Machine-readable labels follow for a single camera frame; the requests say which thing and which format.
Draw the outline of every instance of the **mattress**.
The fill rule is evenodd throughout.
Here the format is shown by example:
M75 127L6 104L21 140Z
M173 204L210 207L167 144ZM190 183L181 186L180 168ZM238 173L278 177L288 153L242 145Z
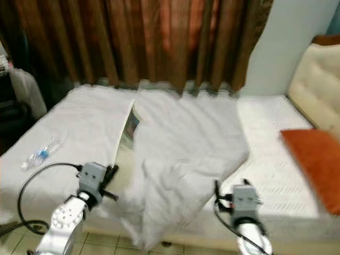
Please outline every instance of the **mattress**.
M243 178L250 180L263 202L259 215L271 241L339 241L340 218L330 215L318 202L279 132L309 129L311 124L285 96L243 97L237 106L250 156L222 184L221 193L230 193L232 185L240 184ZM235 238L216 220L213 203L211 199L183 233Z
M72 90L29 130L0 158L0 224L18 219L15 204L18 192L36 170L24 172L20 169L28 155L54 136L62 140L62 146L44 164L83 164L88 161L110 164L129 103L137 96L135 91L81 86ZM219 108L223 109L223 101L219 100L218 103ZM284 96L239 98L237 105L251 154L223 183L221 191L230 192L233 184L241 183L242 178L249 179L263 201L260 218L271 240L300 242L338 239L340 220L327 214L318 203L279 135L281 129L311 128L311 125ZM23 198L26 218L49 221L55 206L75 193L78 187L75 174L73 169L59 167L32 181ZM85 227L121 233L123 227L114 215L114 203L105 198L103 204L92 211ZM194 221L177 229L177 233L208 239L235 239L215 218L213 198Z

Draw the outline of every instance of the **brown curtain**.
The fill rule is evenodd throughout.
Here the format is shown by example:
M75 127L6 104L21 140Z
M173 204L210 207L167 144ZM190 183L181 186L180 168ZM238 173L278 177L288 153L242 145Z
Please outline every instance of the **brown curtain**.
M12 55L27 35L33 72L132 88L188 80L244 86L273 0L1 0L0 39Z

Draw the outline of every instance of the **tiled floor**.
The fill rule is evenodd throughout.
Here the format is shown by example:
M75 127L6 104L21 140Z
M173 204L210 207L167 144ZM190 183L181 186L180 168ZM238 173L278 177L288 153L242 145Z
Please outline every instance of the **tiled floor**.
M1 255L26 255L27 250L34 250L39 243L40 236L26 231L24 228L0 239ZM76 239L72 255L141 255L131 243L130 239L118 236L83 233ZM236 255L236 252L220 251L172 244L163 247L155 246L148 255Z

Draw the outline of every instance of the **headboard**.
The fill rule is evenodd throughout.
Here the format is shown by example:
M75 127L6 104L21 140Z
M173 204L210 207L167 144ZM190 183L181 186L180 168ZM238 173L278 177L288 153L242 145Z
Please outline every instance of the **headboard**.
M340 141L340 36L316 36L303 54L289 98L317 128Z

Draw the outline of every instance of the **pillow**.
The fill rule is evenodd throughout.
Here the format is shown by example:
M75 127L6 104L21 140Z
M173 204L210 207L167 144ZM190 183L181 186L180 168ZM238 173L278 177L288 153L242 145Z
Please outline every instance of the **pillow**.
M322 130L283 130L281 134L326 209L340 215L340 144Z

